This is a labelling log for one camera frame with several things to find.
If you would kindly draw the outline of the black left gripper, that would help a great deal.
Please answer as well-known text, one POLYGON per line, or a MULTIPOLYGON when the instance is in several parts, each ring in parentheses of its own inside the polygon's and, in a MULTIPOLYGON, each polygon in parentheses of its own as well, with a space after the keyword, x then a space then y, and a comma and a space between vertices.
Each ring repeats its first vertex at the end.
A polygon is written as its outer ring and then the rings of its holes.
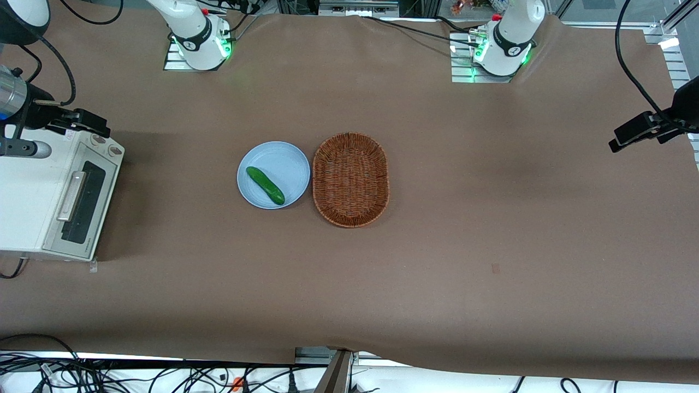
POLYGON ((680 87, 672 97, 672 105, 660 110, 659 127, 656 129, 654 114, 642 112, 614 130, 609 148, 613 153, 647 139, 665 144, 676 136, 697 134, 698 127, 698 77, 680 87))

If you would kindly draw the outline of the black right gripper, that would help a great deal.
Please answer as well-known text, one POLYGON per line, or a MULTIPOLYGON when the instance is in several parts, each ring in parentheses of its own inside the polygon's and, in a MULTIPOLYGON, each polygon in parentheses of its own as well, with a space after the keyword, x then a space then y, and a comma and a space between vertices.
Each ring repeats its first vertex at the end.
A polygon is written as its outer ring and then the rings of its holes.
POLYGON ((103 117, 85 109, 75 109, 72 112, 59 106, 39 105, 35 102, 36 100, 53 100, 54 98, 31 83, 27 85, 27 94, 28 109, 24 121, 25 128, 64 133, 75 123, 80 125, 76 127, 78 131, 90 132, 105 139, 110 138, 111 129, 103 117))

